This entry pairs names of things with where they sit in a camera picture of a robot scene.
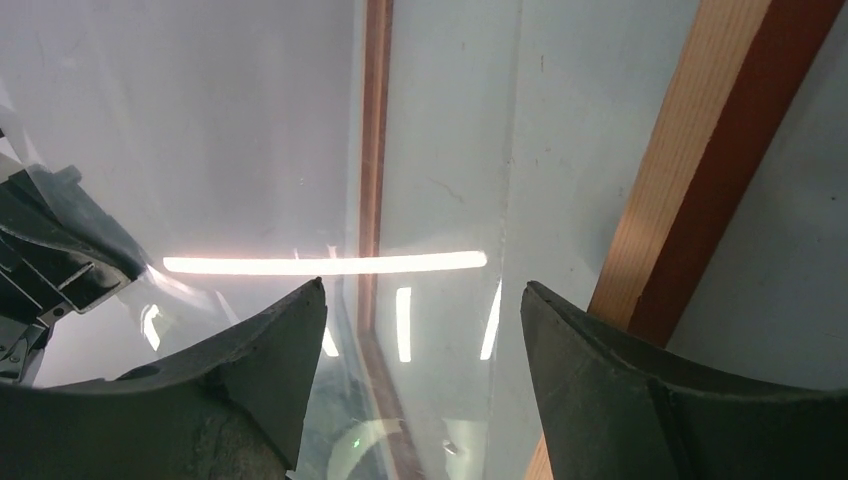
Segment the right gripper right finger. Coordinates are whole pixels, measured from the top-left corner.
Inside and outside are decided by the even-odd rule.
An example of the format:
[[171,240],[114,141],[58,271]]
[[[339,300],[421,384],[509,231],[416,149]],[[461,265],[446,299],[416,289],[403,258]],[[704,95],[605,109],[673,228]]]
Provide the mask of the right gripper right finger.
[[521,321],[557,479],[843,479],[847,394],[716,370],[531,281]]

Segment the wooden picture frame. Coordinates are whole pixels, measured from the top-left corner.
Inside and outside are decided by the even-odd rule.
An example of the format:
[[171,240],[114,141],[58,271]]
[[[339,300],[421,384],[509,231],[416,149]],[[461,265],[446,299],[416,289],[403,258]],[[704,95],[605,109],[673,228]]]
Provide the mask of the wooden picture frame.
[[847,382],[843,1],[361,1],[345,298],[391,479],[548,471],[537,281],[710,367]]

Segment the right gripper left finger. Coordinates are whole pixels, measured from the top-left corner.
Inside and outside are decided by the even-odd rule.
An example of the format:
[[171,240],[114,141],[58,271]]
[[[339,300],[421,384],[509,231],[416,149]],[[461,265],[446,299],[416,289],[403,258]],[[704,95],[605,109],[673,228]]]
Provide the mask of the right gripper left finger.
[[327,319],[312,279],[113,380],[1,388],[5,479],[283,479],[297,467]]

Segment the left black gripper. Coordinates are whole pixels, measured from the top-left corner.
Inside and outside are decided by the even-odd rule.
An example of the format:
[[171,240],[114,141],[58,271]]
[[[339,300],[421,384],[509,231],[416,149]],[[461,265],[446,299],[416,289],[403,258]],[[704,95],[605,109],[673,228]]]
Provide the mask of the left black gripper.
[[86,313],[137,280],[146,255],[80,186],[75,167],[1,183],[1,381],[32,385],[48,316]]

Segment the clear acrylic glass sheet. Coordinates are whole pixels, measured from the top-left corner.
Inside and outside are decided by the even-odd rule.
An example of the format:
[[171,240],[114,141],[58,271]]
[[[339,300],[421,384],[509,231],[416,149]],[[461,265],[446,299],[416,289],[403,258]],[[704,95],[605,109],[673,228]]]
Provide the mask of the clear acrylic glass sheet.
[[112,379],[320,277],[299,479],[518,479],[497,410],[516,1],[5,1],[2,150],[141,278],[34,383]]

